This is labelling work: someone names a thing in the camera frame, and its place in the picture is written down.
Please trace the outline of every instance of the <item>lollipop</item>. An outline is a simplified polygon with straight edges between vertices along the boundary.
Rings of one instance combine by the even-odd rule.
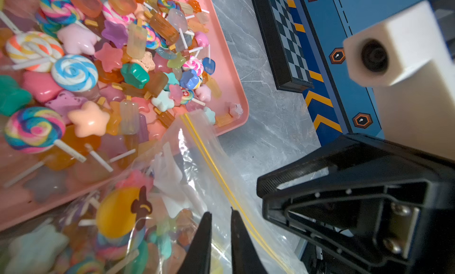
[[[57,112],[30,107],[11,116],[5,127],[5,140],[13,149],[23,153],[44,152],[56,145],[84,162],[84,156],[60,140],[64,133],[65,123]]]
[[[204,66],[198,58],[192,55],[190,59],[183,64],[182,69],[185,72],[193,69],[196,71],[197,75],[200,76],[204,71]]]
[[[35,31],[9,38],[5,49],[14,63],[23,64],[27,70],[34,72],[50,72],[52,62],[64,55],[57,40],[45,33]],[[31,61],[39,60],[42,61],[41,64],[30,66]]]
[[[161,46],[161,36],[159,36],[158,33],[155,32],[155,30],[150,26],[150,24],[144,22],[142,24],[142,27],[145,28],[145,30],[147,30],[146,47],[154,50]]]
[[[181,10],[182,7],[180,6],[179,2],[173,0],[158,0],[156,2],[158,4],[158,9],[161,12],[169,13],[171,8],[175,8]]]
[[[68,91],[89,91],[98,81],[95,65],[81,55],[64,56],[54,64],[51,73],[55,82]]]
[[[128,28],[128,24],[130,24],[136,19],[136,17],[132,13],[125,16],[118,14],[117,11],[115,11],[107,1],[104,2],[103,4],[102,12],[107,21],[122,24],[126,28]]]
[[[40,8],[50,21],[68,25],[84,19],[84,14],[70,0],[40,0]]]

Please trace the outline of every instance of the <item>orange translucent candy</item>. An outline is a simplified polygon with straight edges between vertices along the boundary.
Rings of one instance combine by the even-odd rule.
[[[177,40],[180,38],[179,33],[177,30],[172,27],[172,25],[164,19],[164,17],[156,13],[154,16],[150,18],[149,25],[153,28],[161,37],[163,37],[169,45],[175,44]]]
[[[101,137],[91,135],[88,137],[79,138],[74,134],[74,125],[66,127],[65,134],[61,138],[68,146],[71,146],[78,153],[86,156],[89,151],[85,147],[88,143],[93,150],[97,150],[101,145]],[[71,155],[67,154],[60,148],[53,146],[51,149],[38,153],[37,157],[45,163],[47,167],[53,170],[62,170],[73,165],[77,160]]]
[[[106,133],[116,136],[118,134],[118,126],[120,125],[120,122],[122,122],[122,117],[120,116],[120,102],[111,101],[109,106],[111,106],[112,110],[103,108],[103,111],[111,114],[111,118],[109,118],[109,122],[107,122],[106,125]]]
[[[137,9],[135,0],[107,0],[119,15],[128,15]]]
[[[100,60],[94,61],[94,65],[98,70],[98,80],[100,82],[109,84],[113,82],[121,82],[124,79],[122,73],[118,69],[114,69],[112,72],[105,72]]]
[[[191,5],[195,13],[201,12],[201,5],[199,5],[199,2],[197,0],[189,0],[188,4]]]
[[[100,0],[71,0],[75,7],[90,17],[97,17],[101,13],[103,4]]]

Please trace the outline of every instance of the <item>swirl lollipop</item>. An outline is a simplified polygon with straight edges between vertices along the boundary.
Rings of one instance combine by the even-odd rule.
[[[66,55],[58,60],[51,70],[55,82],[65,90],[89,91],[98,81],[95,65],[81,55]]]
[[[146,47],[152,50],[157,49],[159,46],[162,45],[161,43],[161,36],[158,35],[158,33],[155,32],[155,30],[148,24],[147,22],[144,22],[142,24],[142,27],[147,30],[147,42],[146,42]]]
[[[50,21],[68,25],[84,20],[84,14],[70,0],[40,0],[40,8]]]
[[[6,142],[16,151],[39,153],[45,152],[55,145],[80,162],[86,161],[83,155],[61,140],[65,134],[65,128],[63,119],[54,110],[44,107],[29,107],[19,110],[9,118],[4,133]],[[44,162],[37,163],[5,183],[4,186],[9,187],[15,184],[43,165]]]
[[[192,55],[190,56],[190,59],[183,64],[182,69],[185,72],[193,69],[196,71],[197,76],[200,76],[204,71],[204,66],[198,58]]]
[[[20,64],[20,68],[34,72],[50,72],[52,63],[64,55],[57,40],[48,34],[35,31],[9,38],[5,49],[10,59]]]

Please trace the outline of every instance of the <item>orange chevron stripe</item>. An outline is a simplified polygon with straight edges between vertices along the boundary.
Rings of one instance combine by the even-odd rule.
[[[321,123],[326,124],[327,126],[337,130],[340,133],[343,132],[341,131],[341,126],[338,123],[335,123],[332,120],[318,114],[313,122],[314,128],[317,130]]]

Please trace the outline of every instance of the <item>lollipop stick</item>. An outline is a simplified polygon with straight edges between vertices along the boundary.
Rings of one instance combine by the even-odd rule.
[[[86,157],[78,153],[75,149],[73,149],[71,146],[68,146],[65,144],[62,140],[55,140],[54,145],[61,148],[64,152],[69,154],[70,156],[76,158],[78,161],[81,163],[85,162],[87,160]]]
[[[40,65],[40,64],[47,63],[49,61],[50,61],[50,59],[48,57],[46,57],[46,58],[41,58],[41,59],[25,61],[23,63],[14,64],[11,66],[1,66],[0,69],[5,70],[5,71],[7,71],[7,70],[19,71],[19,70],[25,69],[29,66]]]
[[[188,49],[188,44],[187,44],[187,41],[185,40],[185,36],[183,36],[182,29],[179,28],[178,32],[180,33],[180,38],[182,39],[183,46],[185,47],[185,49]]]
[[[114,169],[109,165],[109,163],[107,163],[102,157],[100,157],[100,155],[97,152],[95,152],[93,150],[93,147],[90,146],[90,144],[86,143],[85,147],[87,148],[87,150],[89,150],[90,155],[94,159],[96,159],[96,161],[99,162],[100,165],[102,165],[107,171],[109,171],[109,172],[113,172],[114,171]]]
[[[193,53],[193,52],[196,52],[196,51],[199,51],[199,50],[202,50],[204,47],[197,47],[197,48],[194,48],[192,50],[189,50],[188,53]]]
[[[197,100],[196,98],[193,98],[191,101],[194,101],[196,102],[197,104],[201,104],[202,106],[205,106],[205,103],[200,101],[200,100]]]
[[[6,16],[3,11],[0,11],[0,19],[3,21],[3,23],[6,24],[6,26],[8,26],[8,28],[11,29],[11,31],[13,31],[14,34],[20,34],[22,33],[21,30],[19,30],[19,28],[17,28],[17,26],[13,23],[13,21],[11,21],[8,16]]]
[[[135,249],[130,254],[128,254],[124,259],[120,260],[111,269],[106,271],[106,274],[115,274],[115,273],[119,272],[120,270],[122,270],[123,267],[127,266],[128,263],[132,262],[138,256],[139,256],[139,250]]]
[[[35,164],[34,166],[30,167],[29,169],[24,170],[20,174],[16,175],[12,180],[7,181],[5,184],[3,184],[3,188],[8,188],[13,186],[14,184],[18,183],[22,178],[25,176],[31,174],[34,172],[36,169],[39,169],[44,165],[44,162],[39,162]]]
[[[121,155],[118,155],[116,157],[113,157],[109,160],[110,163],[113,163],[113,162],[116,162],[117,160],[119,159],[122,159],[123,157],[127,157],[129,156],[130,154],[134,154],[136,152],[136,149],[132,149],[131,151],[127,151],[127,152],[124,152],[122,153]]]

